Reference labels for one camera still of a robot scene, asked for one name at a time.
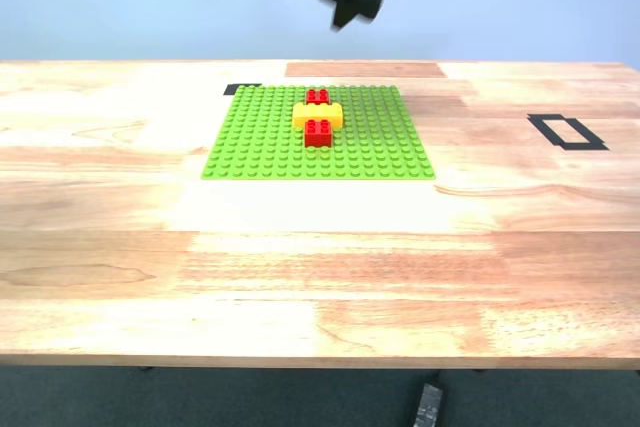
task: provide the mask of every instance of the wood grain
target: wood grain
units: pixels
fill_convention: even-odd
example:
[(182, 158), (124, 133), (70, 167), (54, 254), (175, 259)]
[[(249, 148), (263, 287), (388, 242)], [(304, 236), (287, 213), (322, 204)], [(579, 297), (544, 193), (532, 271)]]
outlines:
[[(438, 179), (202, 182), (243, 82), (398, 85)], [(639, 186), (616, 63), (0, 63), (0, 362), (640, 369)]]

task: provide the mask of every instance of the lego baseplate studs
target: lego baseplate studs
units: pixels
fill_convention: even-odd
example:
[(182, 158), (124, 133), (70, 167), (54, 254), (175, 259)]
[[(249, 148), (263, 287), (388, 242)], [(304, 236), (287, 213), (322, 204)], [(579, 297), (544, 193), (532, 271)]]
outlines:
[[(307, 120), (319, 134), (326, 121), (331, 146), (325, 137), (325, 145), (305, 147), (305, 124), (292, 126), (294, 106), (307, 105), (310, 89), (326, 89), (326, 100), (341, 105), (342, 128)], [(435, 173), (396, 87), (240, 86), (202, 179), (433, 180)]]

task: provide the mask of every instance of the wall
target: wall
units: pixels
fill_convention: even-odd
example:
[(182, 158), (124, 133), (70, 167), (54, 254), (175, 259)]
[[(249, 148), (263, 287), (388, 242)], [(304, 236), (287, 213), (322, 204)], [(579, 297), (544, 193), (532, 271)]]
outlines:
[(640, 0), (386, 0), (329, 30), (318, 0), (0, 0), (0, 58), (613, 60), (640, 69)]

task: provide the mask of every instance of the dark gray floor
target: dark gray floor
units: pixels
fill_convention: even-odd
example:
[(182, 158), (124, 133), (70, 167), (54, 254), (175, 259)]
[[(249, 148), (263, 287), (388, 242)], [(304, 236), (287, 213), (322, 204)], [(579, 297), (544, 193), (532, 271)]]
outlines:
[[(404, 427), (430, 371), (0, 367), (2, 427)], [(638, 427), (635, 372), (444, 371), (445, 427)]]

